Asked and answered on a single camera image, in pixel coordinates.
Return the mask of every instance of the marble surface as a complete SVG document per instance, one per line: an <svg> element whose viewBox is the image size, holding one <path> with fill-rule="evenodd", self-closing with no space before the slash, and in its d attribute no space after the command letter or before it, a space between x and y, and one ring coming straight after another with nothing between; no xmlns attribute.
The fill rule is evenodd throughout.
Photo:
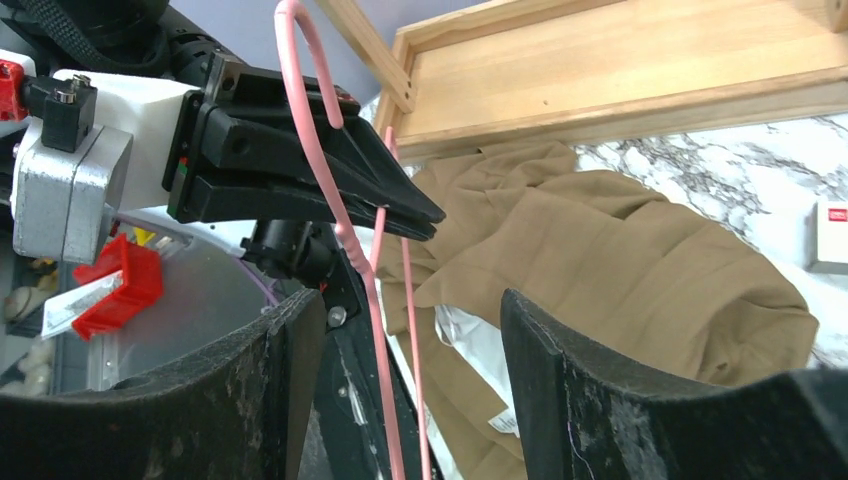
<svg viewBox="0 0 848 480"><path fill-rule="evenodd" d="M373 119L375 104L362 116ZM820 322L810 366L848 367L848 276L803 269L818 198L848 200L848 114L576 146L580 170L635 178L765 255Z"/></svg>

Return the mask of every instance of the wooden tray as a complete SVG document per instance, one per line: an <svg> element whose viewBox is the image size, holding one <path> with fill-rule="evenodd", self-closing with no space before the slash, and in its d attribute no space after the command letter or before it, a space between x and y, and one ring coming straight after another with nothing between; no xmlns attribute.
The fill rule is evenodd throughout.
<svg viewBox="0 0 848 480"><path fill-rule="evenodd" d="M832 32L843 3L497 0L400 29L391 54L345 34L367 25L334 23L369 65L394 57L372 68L384 87L375 127L392 125L412 163L516 139L596 143L846 111L848 37Z"/></svg>

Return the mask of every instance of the screw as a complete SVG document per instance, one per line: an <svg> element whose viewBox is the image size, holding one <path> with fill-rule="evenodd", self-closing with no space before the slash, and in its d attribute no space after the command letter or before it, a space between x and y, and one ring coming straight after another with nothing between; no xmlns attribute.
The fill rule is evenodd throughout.
<svg viewBox="0 0 848 480"><path fill-rule="evenodd" d="M347 312L344 307L335 306L327 312L327 323L333 328L341 327L345 320L347 320Z"/></svg>
<svg viewBox="0 0 848 480"><path fill-rule="evenodd" d="M53 97L55 97L56 100L59 101L59 103L64 103L64 104L67 104L67 105L70 105L70 104L77 101L76 92L73 92L73 91L70 91L70 90L56 89L56 90L53 91Z"/></svg>
<svg viewBox="0 0 848 480"><path fill-rule="evenodd" d="M74 78L73 80L71 80L71 82L73 83L74 88L91 86L91 79L86 77L85 75L74 75Z"/></svg>

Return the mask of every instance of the brown cloth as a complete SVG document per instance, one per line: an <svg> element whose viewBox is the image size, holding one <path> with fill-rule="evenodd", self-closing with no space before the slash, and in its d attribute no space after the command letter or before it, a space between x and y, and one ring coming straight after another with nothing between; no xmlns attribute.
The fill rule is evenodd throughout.
<svg viewBox="0 0 848 480"><path fill-rule="evenodd" d="M466 480L526 474L520 441L488 424L506 406L438 340L436 305L499 327L501 295L514 288L624 355L719 385L803 367L810 355L818 322L765 257L635 180L575 172L576 161L557 142L513 143L433 160L413 178L447 213L410 253L425 402ZM396 237L378 275L389 333L409 360Z"/></svg>

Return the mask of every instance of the pink wire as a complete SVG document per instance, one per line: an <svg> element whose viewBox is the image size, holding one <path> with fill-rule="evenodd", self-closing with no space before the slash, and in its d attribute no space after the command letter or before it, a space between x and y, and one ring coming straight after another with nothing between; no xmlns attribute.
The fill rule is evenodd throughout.
<svg viewBox="0 0 848 480"><path fill-rule="evenodd" d="M372 260L365 258L365 253L353 229L350 216L342 201L339 189L330 172L324 150L318 140L315 131L315 123L312 119L312 111L306 98L306 88L303 84L303 76L300 70L300 62L297 56L295 44L295 22L300 26L312 60L315 62L315 70L318 77L318 86L324 101L327 117L333 128L340 129L344 125L341 109L339 108L333 81L330 78L330 69L327 58L321 46L318 31L312 23L306 8L298 0L282 0L277 4L274 12L274 26L277 33L277 51L280 56L280 69L283 75L283 83L286 87L294 118L298 137L306 154L306 159L312 168L318 186L324 193L327 204L336 219L336 235L341 240L342 246L347 252L351 265L362 275L365 284L365 294L368 297L368 307L371 314L371 328L374 334L374 350L377 356L377 375L380 382L380 397L383 405L386 438L389 446L389 463L394 480L406 478L403 470L403 454L398 431L397 410L395 409L394 392L392 388L391 375L389 373L389 355L386 349L385 338L382 335L383 321L380 312L380 303L377 297L377 283L375 269L380 255L382 233L385 225L386 212L384 208L377 209L377 219L374 225L374 246L372 247Z"/></svg>
<svg viewBox="0 0 848 480"><path fill-rule="evenodd" d="M389 151L398 159L395 131L390 126L386 128L386 138L383 139ZM415 377L415 390L418 397L418 446L421 452L421 478L432 478L430 473L430 447L427 440L427 411L424 404L424 384L421 383L421 360L418 353L418 322L415 319L415 301L412 291L412 262L409 257L409 240L400 239L403 252L403 281L406 284L406 310L409 315L409 338L412 341L412 372Z"/></svg>

